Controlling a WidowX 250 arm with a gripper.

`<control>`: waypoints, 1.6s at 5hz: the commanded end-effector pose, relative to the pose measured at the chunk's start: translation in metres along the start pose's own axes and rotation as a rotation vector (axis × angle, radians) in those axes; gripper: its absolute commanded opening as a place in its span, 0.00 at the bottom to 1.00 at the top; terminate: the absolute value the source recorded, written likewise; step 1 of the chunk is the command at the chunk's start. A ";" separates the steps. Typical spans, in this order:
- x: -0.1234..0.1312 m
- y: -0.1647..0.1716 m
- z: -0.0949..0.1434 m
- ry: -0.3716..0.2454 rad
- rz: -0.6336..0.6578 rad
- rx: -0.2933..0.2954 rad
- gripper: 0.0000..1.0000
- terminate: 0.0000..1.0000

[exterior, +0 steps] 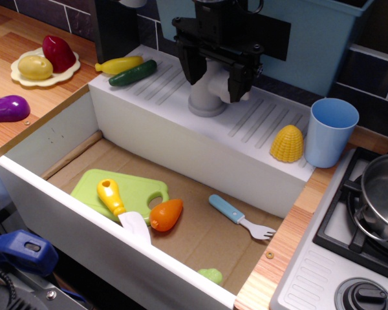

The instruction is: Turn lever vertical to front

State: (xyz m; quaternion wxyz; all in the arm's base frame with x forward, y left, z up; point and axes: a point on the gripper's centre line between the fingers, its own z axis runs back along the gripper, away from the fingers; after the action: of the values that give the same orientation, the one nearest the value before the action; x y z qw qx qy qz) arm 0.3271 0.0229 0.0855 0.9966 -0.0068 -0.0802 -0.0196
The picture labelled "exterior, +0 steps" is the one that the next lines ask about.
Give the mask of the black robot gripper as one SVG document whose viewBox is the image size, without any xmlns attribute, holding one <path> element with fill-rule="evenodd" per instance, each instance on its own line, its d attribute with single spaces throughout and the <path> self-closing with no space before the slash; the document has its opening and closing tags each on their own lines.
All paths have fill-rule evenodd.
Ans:
<svg viewBox="0 0 388 310">
<path fill-rule="evenodd" d="M 229 66 L 230 103 L 239 102 L 261 73 L 262 43 L 251 33 L 263 1 L 255 10 L 248 1 L 194 1 L 194 17 L 174 17 L 177 56 L 187 81 L 206 73 L 206 59 Z"/>
</svg>

